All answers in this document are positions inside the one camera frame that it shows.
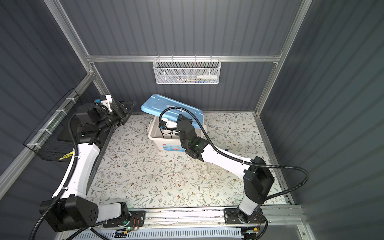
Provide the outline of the blue plastic box lid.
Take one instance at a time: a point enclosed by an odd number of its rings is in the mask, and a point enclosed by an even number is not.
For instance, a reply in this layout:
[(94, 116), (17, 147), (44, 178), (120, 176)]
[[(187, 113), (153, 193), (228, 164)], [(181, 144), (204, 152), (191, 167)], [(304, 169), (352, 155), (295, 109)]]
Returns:
[[(153, 94), (146, 102), (144, 102), (141, 106), (141, 110), (147, 114), (160, 117), (160, 114), (163, 110), (171, 107), (181, 107), (183, 109), (187, 109), (197, 117), (202, 125), (204, 124), (204, 113), (202, 110), (158, 94)], [(176, 121), (180, 114), (188, 119), (191, 119), (193, 121), (192, 125), (196, 129), (200, 129), (198, 123), (185, 110), (169, 110), (163, 114), (162, 121), (166, 122), (167, 128), (175, 128), (177, 126)]]

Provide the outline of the white plastic storage box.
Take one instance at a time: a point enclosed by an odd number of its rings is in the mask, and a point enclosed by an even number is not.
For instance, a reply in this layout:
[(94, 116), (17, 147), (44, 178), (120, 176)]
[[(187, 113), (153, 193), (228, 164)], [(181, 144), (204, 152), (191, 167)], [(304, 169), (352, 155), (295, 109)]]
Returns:
[(185, 151), (185, 149), (182, 148), (180, 137), (175, 132), (160, 129), (159, 118), (156, 116), (150, 121), (150, 125), (148, 127), (148, 136), (160, 151)]

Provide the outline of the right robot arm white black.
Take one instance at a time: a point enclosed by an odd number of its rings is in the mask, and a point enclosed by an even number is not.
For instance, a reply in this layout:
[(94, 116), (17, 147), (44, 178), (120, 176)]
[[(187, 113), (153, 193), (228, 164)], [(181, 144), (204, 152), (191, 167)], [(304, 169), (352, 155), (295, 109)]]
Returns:
[[(183, 114), (179, 114), (176, 120), (176, 127), (170, 128), (172, 131), (177, 131), (185, 153), (193, 159), (219, 166), (243, 179), (244, 196), (236, 210), (236, 214), (241, 223), (249, 223), (254, 216), (254, 212), (259, 209), (265, 201), (291, 193), (308, 182), (310, 174), (303, 168), (285, 165), (267, 165), (260, 157), (248, 159), (219, 149), (212, 142), (198, 118), (188, 109), (169, 107), (163, 110), (160, 113), (159, 119), (160, 125), (164, 129), (168, 130), (169, 128), (166, 126), (166, 121), (162, 120), (163, 115), (174, 109), (182, 110), (191, 116), (188, 118)], [(270, 171), (271, 169), (300, 171), (304, 173), (305, 178), (287, 190), (269, 195), (275, 181)]]

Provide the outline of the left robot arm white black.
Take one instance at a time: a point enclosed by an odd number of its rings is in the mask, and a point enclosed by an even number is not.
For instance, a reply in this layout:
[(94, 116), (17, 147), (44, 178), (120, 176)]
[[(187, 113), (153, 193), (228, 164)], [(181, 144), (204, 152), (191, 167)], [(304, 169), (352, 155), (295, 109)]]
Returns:
[(100, 206), (86, 196), (91, 172), (110, 130), (124, 125), (135, 105), (134, 101), (115, 102), (105, 95), (76, 109), (67, 126), (73, 144), (70, 164), (51, 200), (41, 203), (41, 216), (30, 233), (31, 240), (36, 238), (43, 221), (57, 233), (76, 230), (71, 239), (87, 229), (95, 233), (94, 228), (100, 225), (130, 227), (134, 217), (127, 204)]

